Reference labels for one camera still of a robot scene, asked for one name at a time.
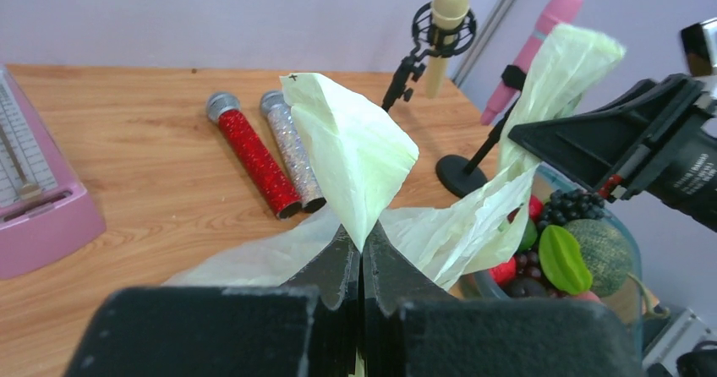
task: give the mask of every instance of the wooden table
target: wooden table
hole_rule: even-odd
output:
[[[0,376],[60,375],[88,319],[119,288],[160,284],[251,239],[296,226],[272,217],[205,115],[210,94],[234,93],[271,148],[259,100],[282,71],[10,66],[64,155],[94,196],[107,232],[78,252],[0,281]],[[390,74],[327,73],[380,101]],[[446,80],[438,99],[419,85],[391,116],[420,148],[392,207],[446,207],[457,200],[436,179],[446,154],[471,156],[489,129]],[[482,165],[495,175],[495,155]]]

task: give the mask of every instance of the red glitter microphone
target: red glitter microphone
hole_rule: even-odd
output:
[[[301,197],[239,111],[239,99],[217,92],[206,102],[206,115],[227,138],[274,215],[286,219],[299,212]]]

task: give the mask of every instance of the blue transparent bowl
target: blue transparent bowl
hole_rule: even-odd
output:
[[[562,174],[546,165],[541,165],[538,168],[538,171],[535,174],[535,182],[536,184],[549,186],[550,190],[561,189],[564,191],[570,191],[572,189],[578,188],[575,183],[571,182]],[[605,210],[605,214],[606,215],[603,221],[610,223],[613,227],[617,228],[620,232],[622,232],[627,241],[630,243],[630,247],[632,248],[633,262],[632,273],[637,278],[642,278],[642,262],[640,260],[641,256],[638,244],[635,242],[635,239],[632,237],[632,234],[627,230],[625,225],[620,222],[620,220],[618,220],[609,210]],[[493,281],[493,278],[490,277],[490,273],[487,270],[478,271],[461,277],[459,286],[461,288],[462,294],[465,296],[466,299],[511,299],[503,292],[500,287],[498,287],[498,284]],[[627,309],[625,308],[624,304],[621,304],[618,310],[616,303],[611,302],[617,301],[616,299],[611,299],[614,296],[605,298],[603,301],[605,302],[605,304],[608,305],[608,307],[611,307],[626,324],[627,331],[631,334],[635,342],[636,353],[641,353],[643,347],[642,293],[638,286],[634,285],[634,283],[628,279],[626,281],[626,285],[624,285],[621,291],[617,294],[621,294],[622,303],[626,301],[625,298],[627,297]]]

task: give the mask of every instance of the pink metronome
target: pink metronome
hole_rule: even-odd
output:
[[[106,229],[37,111],[0,66],[0,279],[49,265]]]

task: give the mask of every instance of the fruit bowl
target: fruit bowl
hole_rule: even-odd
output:
[[[550,195],[556,190],[565,193],[579,189],[579,186],[554,171],[548,166],[541,165],[536,172],[533,196],[540,200],[549,200]],[[640,252],[635,239],[627,228],[608,209],[602,210],[604,216],[600,219],[613,226],[627,240],[629,249],[632,251],[631,273],[638,279],[642,277]],[[538,228],[545,227],[545,224],[538,225]],[[488,270],[478,271],[461,277],[459,287],[461,294],[466,299],[513,299],[509,297],[503,288],[494,281],[494,276]],[[631,279],[626,279],[619,290],[608,297],[602,297],[601,301],[617,314],[632,334],[637,352],[642,351],[642,314],[643,297],[638,285]]]

